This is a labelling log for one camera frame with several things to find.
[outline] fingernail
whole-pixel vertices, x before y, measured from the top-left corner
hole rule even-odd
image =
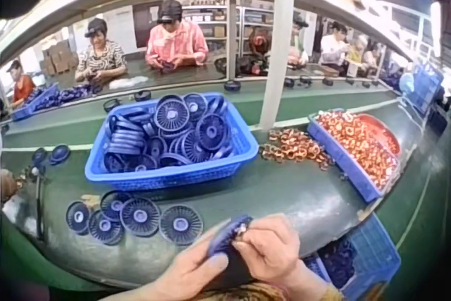
[[[228,266],[228,256],[225,253],[216,254],[209,260],[209,263],[216,268],[224,269]]]

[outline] orange plastic basin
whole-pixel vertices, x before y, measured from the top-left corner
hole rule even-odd
[[[361,113],[357,115],[362,123],[364,123],[371,134],[384,146],[386,146],[390,152],[398,156],[401,153],[400,143],[397,138],[388,127],[380,120],[370,116],[369,114]]]

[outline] pink shirt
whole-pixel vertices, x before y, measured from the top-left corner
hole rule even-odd
[[[150,31],[146,60],[152,59],[171,62],[177,54],[193,55],[197,65],[205,62],[209,48],[204,33],[196,23],[182,19],[179,28],[169,33],[163,25]]]

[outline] blue crate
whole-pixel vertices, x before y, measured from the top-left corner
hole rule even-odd
[[[396,246],[375,213],[345,237],[357,251],[355,275],[342,289],[348,300],[357,300],[371,286],[390,282],[401,266]]]
[[[26,106],[20,109],[16,109],[12,115],[13,120],[19,121],[31,117],[33,113],[36,111],[36,107],[39,104],[41,104],[42,100],[51,95],[54,95],[56,91],[58,91],[57,82],[50,85],[49,88],[47,88],[45,91],[43,91],[43,93],[35,97],[33,101],[29,102]]]
[[[408,94],[407,98],[420,113],[425,115],[442,84],[443,74],[430,63],[416,65],[413,74],[415,90]]]
[[[344,109],[334,109],[333,111],[344,111]],[[366,202],[382,197],[386,188],[391,184],[392,179],[400,170],[400,163],[396,156],[391,154],[382,144],[381,147],[389,152],[393,159],[396,160],[397,166],[393,171],[392,178],[387,185],[379,190],[365,170],[353,159],[348,151],[335,139],[329,132],[316,122],[316,113],[309,116],[309,126],[307,131],[321,145],[325,147],[325,151],[335,160],[336,164],[348,175],[349,180],[354,184],[360,195]]]
[[[308,269],[313,271],[317,276],[322,278],[325,282],[330,282],[329,274],[323,264],[323,260],[318,256],[317,253],[305,257],[302,259]]]
[[[208,100],[222,96],[220,93],[204,94]],[[233,156],[178,167],[159,168],[153,171],[108,173],[103,165],[103,145],[107,140],[105,125],[112,114],[122,114],[135,107],[155,110],[158,99],[122,105],[109,112],[102,124],[85,165],[86,178],[95,183],[108,183],[119,190],[155,190],[179,185],[189,185],[232,176],[244,163],[258,153],[259,145],[237,109],[228,102],[225,115],[232,129]]]

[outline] finger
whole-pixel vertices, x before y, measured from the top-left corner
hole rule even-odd
[[[195,243],[193,243],[190,247],[188,247],[183,254],[186,254],[186,257],[189,257],[190,260],[194,262],[201,262],[204,260],[206,256],[206,251],[210,246],[211,239],[214,237],[216,232],[224,227],[227,223],[230,222],[230,219],[222,221],[217,225],[210,228],[206,233],[204,233]]]
[[[227,266],[228,256],[224,253],[216,254],[188,273],[190,282],[198,286],[198,289],[203,289],[211,280],[225,271]]]
[[[249,229],[273,231],[285,244],[291,243],[294,237],[297,237],[297,233],[283,214],[272,214],[266,218],[254,220],[250,223]]]
[[[250,271],[257,269],[264,263],[263,257],[249,243],[232,241],[232,246],[240,253]]]
[[[249,229],[242,235],[241,241],[252,245],[262,257],[276,257],[287,248],[273,231]]]

